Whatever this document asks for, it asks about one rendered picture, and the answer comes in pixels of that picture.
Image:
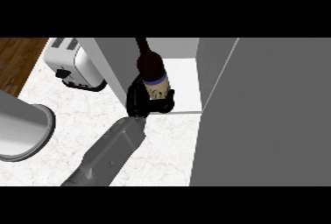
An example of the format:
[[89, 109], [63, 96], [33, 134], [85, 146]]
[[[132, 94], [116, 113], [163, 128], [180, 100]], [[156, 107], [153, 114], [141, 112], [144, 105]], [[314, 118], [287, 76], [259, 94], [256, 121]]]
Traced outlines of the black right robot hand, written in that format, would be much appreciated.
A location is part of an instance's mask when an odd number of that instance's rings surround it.
[[175, 108], [175, 90], [172, 89], [165, 99], [153, 100], [141, 76], [129, 86], [126, 109], [129, 116], [147, 118], [151, 112], [171, 113]]

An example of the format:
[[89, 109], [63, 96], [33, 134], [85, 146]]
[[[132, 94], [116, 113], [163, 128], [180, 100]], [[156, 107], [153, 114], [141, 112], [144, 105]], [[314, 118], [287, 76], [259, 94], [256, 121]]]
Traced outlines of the dark wine bottle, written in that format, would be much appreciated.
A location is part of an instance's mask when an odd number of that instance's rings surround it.
[[148, 40], [137, 38], [140, 46], [138, 69], [146, 88], [153, 100], [165, 99], [172, 85], [162, 56], [151, 50]]

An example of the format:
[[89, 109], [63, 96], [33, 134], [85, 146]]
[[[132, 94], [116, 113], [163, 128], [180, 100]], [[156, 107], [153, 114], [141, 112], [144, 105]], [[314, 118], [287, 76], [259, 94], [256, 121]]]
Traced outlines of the grey cabinet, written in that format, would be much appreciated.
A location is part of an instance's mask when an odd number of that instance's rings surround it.
[[[138, 77], [141, 55], [135, 38], [81, 38], [88, 56], [122, 101]], [[163, 57], [171, 87], [175, 89], [175, 114], [202, 113], [234, 54], [239, 38], [150, 38], [150, 49]]]

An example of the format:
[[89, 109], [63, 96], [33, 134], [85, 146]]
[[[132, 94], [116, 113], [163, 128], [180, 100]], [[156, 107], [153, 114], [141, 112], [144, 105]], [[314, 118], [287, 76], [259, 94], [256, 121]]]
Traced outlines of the dark grey cabinet door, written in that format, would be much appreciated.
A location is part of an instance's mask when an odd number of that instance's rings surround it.
[[196, 186], [331, 186], [331, 38], [245, 38], [202, 115]]

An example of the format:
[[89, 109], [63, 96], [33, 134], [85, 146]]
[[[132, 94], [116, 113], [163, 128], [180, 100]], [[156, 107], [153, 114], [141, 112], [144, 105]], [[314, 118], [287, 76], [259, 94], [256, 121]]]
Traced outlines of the white toaster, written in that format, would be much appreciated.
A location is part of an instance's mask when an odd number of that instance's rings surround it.
[[107, 81], [76, 38], [54, 38], [45, 62], [67, 87], [100, 92]]

